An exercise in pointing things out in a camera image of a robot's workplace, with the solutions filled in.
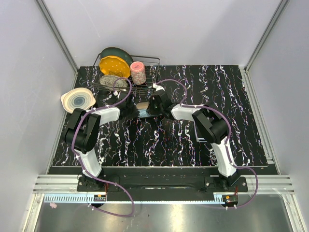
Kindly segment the black glasses case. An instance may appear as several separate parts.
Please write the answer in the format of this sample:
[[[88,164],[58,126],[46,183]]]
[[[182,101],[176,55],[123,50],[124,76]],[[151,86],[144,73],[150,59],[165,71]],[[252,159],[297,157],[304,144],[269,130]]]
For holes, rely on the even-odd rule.
[[[146,102],[139,102],[136,104],[136,108],[137,110],[139,111],[139,109],[148,109],[148,106],[149,106],[149,102],[146,101]]]

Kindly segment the white frame sunglasses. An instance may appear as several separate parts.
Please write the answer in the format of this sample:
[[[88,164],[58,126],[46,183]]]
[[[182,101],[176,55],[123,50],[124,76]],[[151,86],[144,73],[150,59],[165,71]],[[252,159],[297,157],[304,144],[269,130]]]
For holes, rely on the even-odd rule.
[[[200,143],[206,143],[207,140],[207,127],[203,122],[194,120],[196,141]]]

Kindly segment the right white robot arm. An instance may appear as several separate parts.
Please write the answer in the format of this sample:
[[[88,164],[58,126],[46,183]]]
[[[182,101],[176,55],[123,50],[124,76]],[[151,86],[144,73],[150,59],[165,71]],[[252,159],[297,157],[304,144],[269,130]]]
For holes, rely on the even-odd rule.
[[[200,135],[213,148],[218,162],[220,188],[228,192],[236,187],[240,174],[231,158],[231,126],[215,105],[173,103],[165,90],[160,89],[149,98],[147,112],[151,115],[161,114],[172,120],[193,121]]]

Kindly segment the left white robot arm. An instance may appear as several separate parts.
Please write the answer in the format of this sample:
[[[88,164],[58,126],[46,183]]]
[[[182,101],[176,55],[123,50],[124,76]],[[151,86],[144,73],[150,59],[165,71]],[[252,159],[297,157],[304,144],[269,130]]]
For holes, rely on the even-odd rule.
[[[102,167],[95,152],[100,126],[137,114],[132,95],[123,91],[117,95],[113,105],[92,110],[76,108],[73,111],[62,137],[82,167],[79,190],[100,191],[105,187]]]

